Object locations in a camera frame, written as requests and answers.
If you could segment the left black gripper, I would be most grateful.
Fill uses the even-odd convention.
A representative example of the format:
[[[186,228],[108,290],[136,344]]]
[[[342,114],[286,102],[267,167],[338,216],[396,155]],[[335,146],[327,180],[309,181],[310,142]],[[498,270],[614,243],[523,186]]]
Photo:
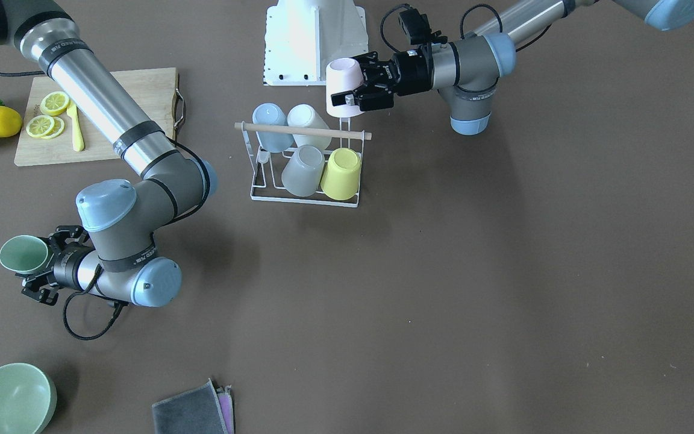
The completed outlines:
[[[333,107],[357,107],[360,111],[391,109],[394,95],[407,96],[433,88],[433,60],[429,49],[395,52],[382,61],[377,52],[352,57],[363,71],[363,85],[331,94]]]

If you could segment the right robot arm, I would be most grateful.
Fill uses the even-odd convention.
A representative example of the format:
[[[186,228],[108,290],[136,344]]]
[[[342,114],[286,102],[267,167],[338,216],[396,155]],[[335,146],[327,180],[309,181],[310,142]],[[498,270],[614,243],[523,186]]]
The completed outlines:
[[[37,238],[38,268],[18,271],[23,294],[54,305],[93,295],[113,303],[113,325],[127,305],[163,307],[179,291],[181,267],[158,253],[155,231],[198,211],[216,190],[214,168],[151,120],[81,39],[77,23],[53,1],[0,1],[0,46],[38,63],[141,180],[89,185],[75,198],[81,224]]]

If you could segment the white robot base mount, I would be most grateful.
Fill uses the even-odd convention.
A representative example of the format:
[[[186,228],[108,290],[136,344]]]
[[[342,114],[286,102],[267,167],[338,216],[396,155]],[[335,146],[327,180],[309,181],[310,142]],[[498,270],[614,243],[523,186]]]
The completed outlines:
[[[323,86],[330,61],[368,52],[366,12],[353,1],[279,1],[264,41],[264,85]]]

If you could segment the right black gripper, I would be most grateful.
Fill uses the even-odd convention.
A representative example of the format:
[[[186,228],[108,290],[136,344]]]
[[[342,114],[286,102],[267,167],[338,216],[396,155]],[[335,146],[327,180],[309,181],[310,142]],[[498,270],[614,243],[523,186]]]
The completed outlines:
[[[82,225],[57,226],[47,241],[53,252],[51,270],[17,274],[17,278],[22,278],[21,294],[52,307],[58,300],[58,289],[83,289],[79,280],[80,264],[94,250],[88,240],[89,233]]]

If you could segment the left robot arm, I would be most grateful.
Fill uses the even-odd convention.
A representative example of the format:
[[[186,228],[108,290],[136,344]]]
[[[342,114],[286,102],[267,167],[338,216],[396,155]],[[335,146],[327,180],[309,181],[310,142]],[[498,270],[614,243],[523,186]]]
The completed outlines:
[[[326,104],[337,118],[389,109],[395,96],[436,90],[451,110],[459,134],[479,134],[492,113],[499,79],[513,72],[517,53],[536,42],[557,20],[587,1],[520,1],[471,32],[448,41],[433,31],[425,14],[397,6],[401,28],[412,46],[389,60],[377,52],[331,61]]]

